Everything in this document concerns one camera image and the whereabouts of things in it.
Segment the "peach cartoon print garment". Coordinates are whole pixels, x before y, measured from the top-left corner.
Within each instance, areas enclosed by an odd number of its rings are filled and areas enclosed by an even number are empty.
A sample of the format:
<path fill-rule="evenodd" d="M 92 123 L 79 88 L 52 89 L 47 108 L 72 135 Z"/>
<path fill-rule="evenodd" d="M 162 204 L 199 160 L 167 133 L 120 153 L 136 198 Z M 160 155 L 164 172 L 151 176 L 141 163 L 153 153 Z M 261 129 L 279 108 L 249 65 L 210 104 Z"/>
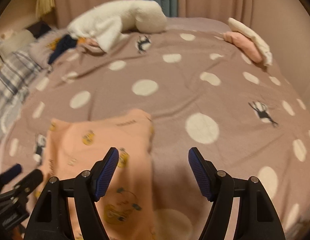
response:
<path fill-rule="evenodd" d="M 99 121 L 53 119 L 40 166 L 44 181 L 74 178 L 116 148 L 118 165 L 96 204 L 102 223 L 110 239 L 154 239 L 152 137 L 151 116 L 140 109 Z"/>

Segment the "plaid blue grey pillow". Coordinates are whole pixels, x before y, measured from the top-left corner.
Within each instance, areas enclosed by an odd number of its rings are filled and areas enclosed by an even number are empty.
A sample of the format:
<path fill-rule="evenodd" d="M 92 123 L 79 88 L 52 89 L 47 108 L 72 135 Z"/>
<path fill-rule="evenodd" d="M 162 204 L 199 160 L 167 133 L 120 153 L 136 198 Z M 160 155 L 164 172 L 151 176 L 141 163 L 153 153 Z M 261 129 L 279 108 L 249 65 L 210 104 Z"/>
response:
<path fill-rule="evenodd" d="M 0 69 L 0 116 L 6 105 L 43 70 L 29 55 L 29 47 L 8 55 Z"/>

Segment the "mauve pillow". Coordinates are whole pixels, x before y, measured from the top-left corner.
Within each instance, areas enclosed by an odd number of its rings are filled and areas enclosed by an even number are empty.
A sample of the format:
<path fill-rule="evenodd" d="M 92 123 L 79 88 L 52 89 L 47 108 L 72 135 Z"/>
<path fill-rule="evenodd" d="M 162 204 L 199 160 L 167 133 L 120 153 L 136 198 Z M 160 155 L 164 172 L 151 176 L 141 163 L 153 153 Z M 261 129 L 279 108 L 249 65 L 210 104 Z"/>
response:
<path fill-rule="evenodd" d="M 54 50 L 51 49 L 52 44 L 59 40 L 57 37 L 46 37 L 40 38 L 33 44 L 29 49 L 30 58 L 38 64 L 41 68 L 47 69 L 50 67 L 48 60 Z"/>

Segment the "mauve polka dot bedspread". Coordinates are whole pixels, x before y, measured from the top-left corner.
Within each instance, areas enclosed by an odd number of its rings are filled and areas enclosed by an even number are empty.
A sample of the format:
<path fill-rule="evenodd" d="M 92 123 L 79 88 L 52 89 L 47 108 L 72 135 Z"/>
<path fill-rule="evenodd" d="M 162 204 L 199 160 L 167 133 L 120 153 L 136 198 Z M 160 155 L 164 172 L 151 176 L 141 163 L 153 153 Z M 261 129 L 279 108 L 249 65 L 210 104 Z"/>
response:
<path fill-rule="evenodd" d="M 2 165 L 24 173 L 72 178 L 118 149 L 97 204 L 111 239 L 198 239 L 211 204 L 192 147 L 233 177 L 258 177 L 287 239 L 310 218 L 310 113 L 276 64 L 253 63 L 215 32 L 131 33 L 106 54 L 70 49 L 11 121 Z"/>

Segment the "beige pillow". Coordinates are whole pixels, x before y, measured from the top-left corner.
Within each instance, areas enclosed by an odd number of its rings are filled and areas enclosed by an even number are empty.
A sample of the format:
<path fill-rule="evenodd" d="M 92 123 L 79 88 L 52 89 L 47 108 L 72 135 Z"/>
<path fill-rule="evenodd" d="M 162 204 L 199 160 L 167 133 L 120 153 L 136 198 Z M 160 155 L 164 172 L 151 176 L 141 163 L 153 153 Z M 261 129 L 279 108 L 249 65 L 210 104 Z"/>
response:
<path fill-rule="evenodd" d="M 8 38 L 0 39 L 0 57 L 5 60 L 12 52 L 17 51 L 35 41 L 33 34 L 23 29 Z"/>

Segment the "dark navy garment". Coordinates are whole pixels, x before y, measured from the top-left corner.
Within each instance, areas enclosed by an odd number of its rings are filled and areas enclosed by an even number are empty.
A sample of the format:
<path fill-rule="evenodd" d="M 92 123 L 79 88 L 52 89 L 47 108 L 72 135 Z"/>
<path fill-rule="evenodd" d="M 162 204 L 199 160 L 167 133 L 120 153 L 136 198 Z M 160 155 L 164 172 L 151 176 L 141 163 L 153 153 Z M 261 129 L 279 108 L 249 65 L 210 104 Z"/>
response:
<path fill-rule="evenodd" d="M 75 48 L 77 46 L 78 39 L 72 38 L 69 34 L 64 35 L 56 45 L 55 50 L 48 59 L 48 64 L 52 65 L 56 59 L 58 59 L 68 49 Z"/>

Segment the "folded pink garment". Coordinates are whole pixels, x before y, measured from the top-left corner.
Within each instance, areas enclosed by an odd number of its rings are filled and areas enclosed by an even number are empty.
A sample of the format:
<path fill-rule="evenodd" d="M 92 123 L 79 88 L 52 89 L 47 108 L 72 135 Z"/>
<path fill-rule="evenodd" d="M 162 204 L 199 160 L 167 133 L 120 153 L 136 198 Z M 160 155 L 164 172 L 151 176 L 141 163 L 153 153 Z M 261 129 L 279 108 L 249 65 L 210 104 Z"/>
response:
<path fill-rule="evenodd" d="M 250 60 L 261 63 L 263 58 L 256 45 L 241 33 L 227 31 L 223 33 L 223 39 L 241 49 Z"/>

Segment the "white plush blanket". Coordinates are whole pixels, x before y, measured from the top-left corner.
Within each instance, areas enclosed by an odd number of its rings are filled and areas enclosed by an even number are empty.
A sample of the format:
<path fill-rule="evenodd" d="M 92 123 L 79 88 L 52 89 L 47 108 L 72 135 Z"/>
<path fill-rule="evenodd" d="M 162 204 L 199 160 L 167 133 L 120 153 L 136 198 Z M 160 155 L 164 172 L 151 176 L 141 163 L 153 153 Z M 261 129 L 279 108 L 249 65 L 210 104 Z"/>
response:
<path fill-rule="evenodd" d="M 117 0 L 103 3 L 72 20 L 67 32 L 75 39 L 94 40 L 105 53 L 125 38 L 126 31 L 144 34 L 161 33 L 167 17 L 161 6 L 151 0 Z"/>

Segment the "yellow tassel fringe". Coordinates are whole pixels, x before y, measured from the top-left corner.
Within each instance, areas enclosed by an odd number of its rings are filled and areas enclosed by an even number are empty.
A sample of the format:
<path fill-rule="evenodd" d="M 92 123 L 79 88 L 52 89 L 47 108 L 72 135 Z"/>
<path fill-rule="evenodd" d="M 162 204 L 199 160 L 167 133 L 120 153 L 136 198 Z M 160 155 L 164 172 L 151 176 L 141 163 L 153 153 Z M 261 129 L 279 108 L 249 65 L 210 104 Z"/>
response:
<path fill-rule="evenodd" d="M 35 15 L 37 19 L 41 19 L 43 16 L 52 12 L 55 7 L 54 0 L 36 0 Z"/>

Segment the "folded cream garment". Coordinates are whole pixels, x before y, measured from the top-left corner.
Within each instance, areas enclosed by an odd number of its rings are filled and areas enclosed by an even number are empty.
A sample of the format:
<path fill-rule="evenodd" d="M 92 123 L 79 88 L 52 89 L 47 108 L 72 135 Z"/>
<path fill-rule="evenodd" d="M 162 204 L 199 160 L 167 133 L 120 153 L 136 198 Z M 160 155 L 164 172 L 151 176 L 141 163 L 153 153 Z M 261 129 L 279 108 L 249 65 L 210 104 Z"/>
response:
<path fill-rule="evenodd" d="M 256 46 L 264 66 L 270 67 L 273 65 L 273 55 L 270 46 L 255 31 L 231 17 L 228 19 L 228 25 L 231 31 L 244 35 Z"/>

